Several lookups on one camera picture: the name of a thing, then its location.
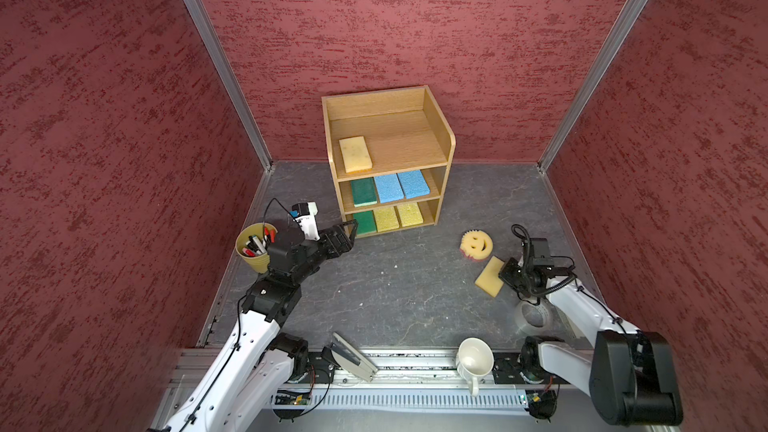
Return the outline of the light blue sponge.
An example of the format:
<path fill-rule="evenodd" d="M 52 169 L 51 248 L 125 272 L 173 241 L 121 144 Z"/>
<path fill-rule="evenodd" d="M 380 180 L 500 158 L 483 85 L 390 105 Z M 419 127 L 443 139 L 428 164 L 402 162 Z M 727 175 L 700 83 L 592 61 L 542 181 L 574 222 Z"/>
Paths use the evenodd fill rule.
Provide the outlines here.
<path fill-rule="evenodd" d="M 401 172 L 397 174 L 404 197 L 408 200 L 427 196 L 431 193 L 430 186 L 421 170 Z"/>
<path fill-rule="evenodd" d="M 382 204 L 400 201 L 405 198 L 405 194 L 396 174 L 375 176 L 374 184 L 379 202 Z"/>

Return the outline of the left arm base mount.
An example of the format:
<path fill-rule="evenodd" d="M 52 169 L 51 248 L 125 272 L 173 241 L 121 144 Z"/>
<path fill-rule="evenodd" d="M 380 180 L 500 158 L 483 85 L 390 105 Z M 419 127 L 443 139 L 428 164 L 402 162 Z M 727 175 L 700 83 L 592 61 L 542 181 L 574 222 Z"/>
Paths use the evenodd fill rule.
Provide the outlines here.
<path fill-rule="evenodd" d="M 293 372 L 288 379 L 292 384 L 329 384 L 333 381 L 338 368 L 331 348 L 328 346 L 321 351 L 300 352 L 293 360 Z"/>

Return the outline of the yellow smiley face sponge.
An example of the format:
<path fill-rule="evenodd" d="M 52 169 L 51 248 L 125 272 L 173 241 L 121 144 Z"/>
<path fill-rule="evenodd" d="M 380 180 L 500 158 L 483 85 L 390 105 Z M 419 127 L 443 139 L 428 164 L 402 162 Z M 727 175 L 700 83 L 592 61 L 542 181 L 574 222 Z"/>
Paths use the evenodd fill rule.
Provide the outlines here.
<path fill-rule="evenodd" d="M 492 254 L 493 240 L 482 230 L 470 230 L 462 235 L 460 251 L 471 260 L 482 261 Z"/>

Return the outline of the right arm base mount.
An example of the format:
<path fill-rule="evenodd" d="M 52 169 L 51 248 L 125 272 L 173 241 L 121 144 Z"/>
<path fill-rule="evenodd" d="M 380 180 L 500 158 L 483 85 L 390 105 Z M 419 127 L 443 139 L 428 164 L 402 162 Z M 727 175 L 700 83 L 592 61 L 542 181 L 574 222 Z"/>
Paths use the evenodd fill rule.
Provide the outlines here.
<path fill-rule="evenodd" d="M 492 376 L 496 385 L 568 385 L 564 379 L 548 372 L 526 372 L 518 352 L 495 352 Z"/>

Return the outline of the bright green sponge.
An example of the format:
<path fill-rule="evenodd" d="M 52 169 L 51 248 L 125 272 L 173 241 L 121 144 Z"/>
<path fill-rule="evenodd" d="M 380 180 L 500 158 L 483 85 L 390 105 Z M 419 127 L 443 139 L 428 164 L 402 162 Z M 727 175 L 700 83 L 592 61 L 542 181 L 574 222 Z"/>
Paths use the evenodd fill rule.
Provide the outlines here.
<path fill-rule="evenodd" d="M 357 222 L 358 225 L 358 236 L 373 234 L 377 232 L 375 217 L 372 211 L 354 213 L 353 219 Z"/>

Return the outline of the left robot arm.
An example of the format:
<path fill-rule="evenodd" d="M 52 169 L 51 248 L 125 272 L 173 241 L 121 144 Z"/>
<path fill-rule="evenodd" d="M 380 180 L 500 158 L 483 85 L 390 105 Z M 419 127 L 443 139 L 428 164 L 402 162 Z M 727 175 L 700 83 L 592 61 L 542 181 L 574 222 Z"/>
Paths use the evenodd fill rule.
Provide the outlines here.
<path fill-rule="evenodd" d="M 350 220 L 316 239 L 299 228 L 277 233 L 266 248 L 267 271 L 238 302 L 231 335 L 165 431 L 245 431 L 286 382 L 311 370 L 308 342 L 281 328 L 301 298 L 301 283 L 351 251 L 357 228 Z"/>

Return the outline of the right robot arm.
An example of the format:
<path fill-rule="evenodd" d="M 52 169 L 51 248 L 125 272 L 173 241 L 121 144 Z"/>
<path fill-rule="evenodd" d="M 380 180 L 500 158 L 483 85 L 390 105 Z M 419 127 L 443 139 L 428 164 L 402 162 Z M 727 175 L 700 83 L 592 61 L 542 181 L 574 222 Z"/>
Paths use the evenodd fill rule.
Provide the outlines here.
<path fill-rule="evenodd" d="M 578 281 L 575 263 L 557 265 L 544 238 L 513 226 L 522 254 L 501 268 L 501 281 L 527 305 L 559 309 L 591 345 L 579 351 L 554 338 L 529 336 L 517 372 L 531 384 L 562 379 L 588 395 L 597 414 L 618 426 L 679 426 L 684 419 L 673 351 L 659 333 L 613 312 Z"/>

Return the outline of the dark green sponge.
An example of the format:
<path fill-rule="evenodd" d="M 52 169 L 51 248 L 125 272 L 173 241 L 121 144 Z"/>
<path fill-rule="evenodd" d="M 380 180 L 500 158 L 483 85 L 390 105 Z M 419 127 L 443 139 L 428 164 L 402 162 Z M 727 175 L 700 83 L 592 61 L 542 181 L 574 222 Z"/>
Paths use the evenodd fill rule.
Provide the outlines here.
<path fill-rule="evenodd" d="M 378 197 L 373 178 L 364 178 L 350 182 L 350 190 L 353 197 L 354 207 L 365 207 L 376 205 Z"/>

